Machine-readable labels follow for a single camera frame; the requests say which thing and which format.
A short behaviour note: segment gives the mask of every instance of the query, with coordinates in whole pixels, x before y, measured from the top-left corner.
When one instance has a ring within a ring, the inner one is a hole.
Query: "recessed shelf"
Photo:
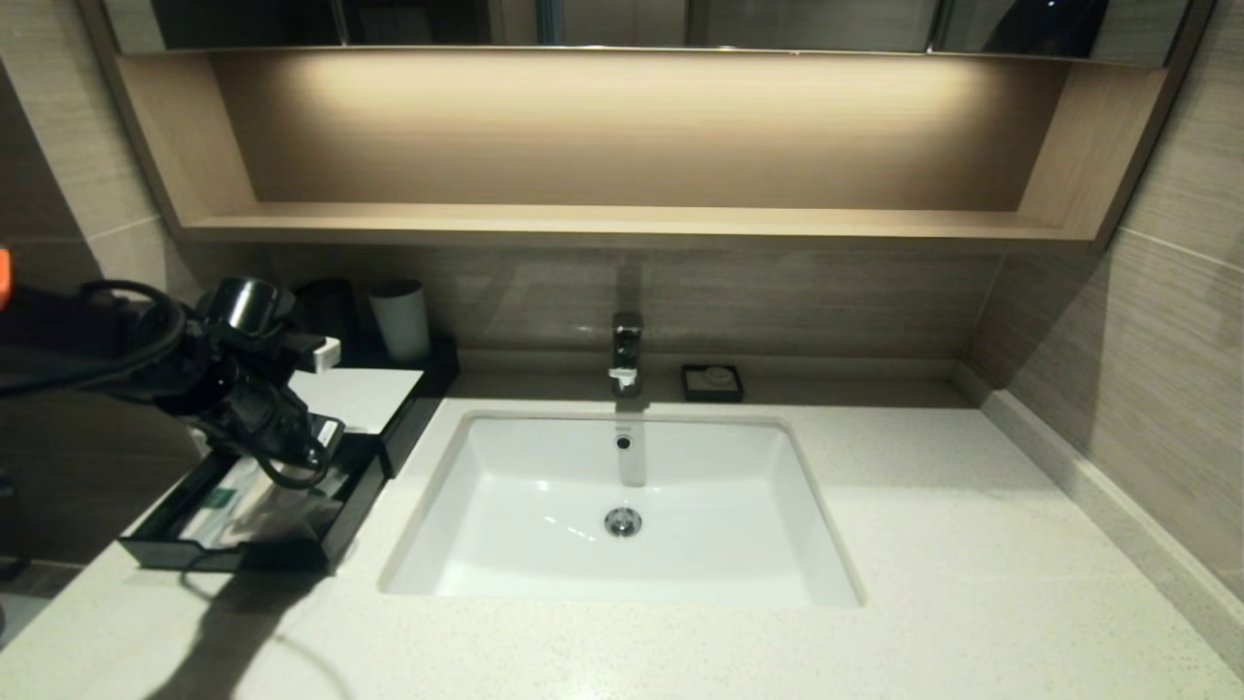
[[[993,56],[258,51],[121,56],[198,241],[1102,250],[1187,68]]]
[[[264,201],[185,225],[194,240],[438,245],[1021,250],[1087,240],[1010,211]]]

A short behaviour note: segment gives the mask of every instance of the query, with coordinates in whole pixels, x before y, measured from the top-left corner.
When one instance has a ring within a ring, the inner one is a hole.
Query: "sink drain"
[[[634,537],[643,527],[643,518],[631,509],[613,509],[605,516],[605,530],[613,537]]]

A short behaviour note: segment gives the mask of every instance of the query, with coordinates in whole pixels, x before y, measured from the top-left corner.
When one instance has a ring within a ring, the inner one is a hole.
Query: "white cup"
[[[428,357],[432,339],[428,337],[428,303],[422,282],[413,279],[382,281],[367,290],[367,300],[381,326],[389,358],[398,363],[413,363]]]

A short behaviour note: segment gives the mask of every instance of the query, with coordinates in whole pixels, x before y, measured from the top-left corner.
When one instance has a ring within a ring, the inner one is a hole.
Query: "faucet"
[[[634,311],[613,313],[613,363],[610,366],[613,397],[634,399],[639,395],[639,336],[643,316]]]

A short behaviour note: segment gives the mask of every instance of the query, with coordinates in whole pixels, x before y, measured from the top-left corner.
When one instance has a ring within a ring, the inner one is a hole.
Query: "mirror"
[[[103,0],[123,53],[277,46],[914,51],[938,0]]]
[[[340,46],[333,0],[103,0],[122,53]]]
[[[938,0],[342,0],[352,45],[924,51]]]
[[[123,53],[280,46],[618,46],[1166,63],[1187,0],[103,0]]]
[[[1161,66],[1187,0],[947,0],[934,50]]]

